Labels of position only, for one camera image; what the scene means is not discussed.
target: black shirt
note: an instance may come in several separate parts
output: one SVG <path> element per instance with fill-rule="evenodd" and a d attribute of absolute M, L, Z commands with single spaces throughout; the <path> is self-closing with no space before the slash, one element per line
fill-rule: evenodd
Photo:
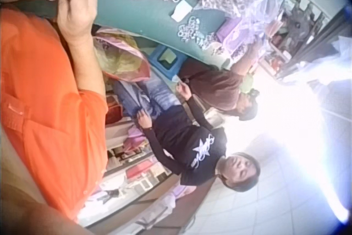
<path fill-rule="evenodd" d="M 224 129 L 213 129 L 193 97 L 187 103 L 200 126 L 192 124 L 180 105 L 163 112 L 154 121 L 153 128 L 144 133 L 159 162 L 172 173 L 181 174 L 182 185 L 201 185 L 215 176 L 215 167 L 225 155 L 227 140 Z"/>

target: printed logo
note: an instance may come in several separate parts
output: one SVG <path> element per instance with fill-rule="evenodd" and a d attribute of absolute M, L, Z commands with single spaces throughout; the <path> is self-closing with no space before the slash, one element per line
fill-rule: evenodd
<path fill-rule="evenodd" d="M 199 162 L 203 161 L 205 159 L 205 156 L 210 156 L 209 149 L 210 145 L 212 145 L 213 143 L 214 136 L 211 134 L 208 135 L 208 138 L 205 140 L 205 143 L 203 143 L 202 139 L 199 139 L 199 146 L 193 149 L 198 153 L 191 164 L 192 168 L 197 169 L 199 167 Z"/>

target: brown shirt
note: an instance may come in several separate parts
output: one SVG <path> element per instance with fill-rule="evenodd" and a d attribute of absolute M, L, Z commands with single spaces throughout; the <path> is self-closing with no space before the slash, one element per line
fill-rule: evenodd
<path fill-rule="evenodd" d="M 239 97 L 243 76 L 228 70 L 219 70 L 193 58 L 188 58 L 179 72 L 189 79 L 192 93 L 208 105 L 222 111 L 233 110 Z"/>

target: stool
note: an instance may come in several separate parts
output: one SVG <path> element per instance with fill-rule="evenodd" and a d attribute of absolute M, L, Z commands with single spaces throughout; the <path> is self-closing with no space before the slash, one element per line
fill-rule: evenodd
<path fill-rule="evenodd" d="M 163 59 L 163 56 L 173 56 L 172 62 Z M 158 45 L 149 55 L 148 61 L 157 68 L 163 75 L 172 81 L 173 77 L 178 74 L 183 62 L 187 59 L 187 55 L 175 51 L 164 45 Z"/>

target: green table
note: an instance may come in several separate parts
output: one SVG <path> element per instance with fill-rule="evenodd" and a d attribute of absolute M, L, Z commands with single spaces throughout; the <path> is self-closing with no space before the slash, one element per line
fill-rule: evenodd
<path fill-rule="evenodd" d="M 195 6 L 195 0 L 186 0 Z M 57 2 L 47 0 L 22 0 L 16 4 L 21 10 L 41 17 L 53 18 Z M 195 10 L 183 21 L 177 23 L 170 16 L 177 4 L 164 0 L 98 0 L 98 16 L 95 23 L 119 28 L 139 34 L 202 61 L 203 51 L 190 40 L 182 42 L 177 36 L 178 27 L 186 24 L 194 15 L 200 19 L 203 34 L 216 31 L 225 21 L 224 13 L 218 10 Z"/>

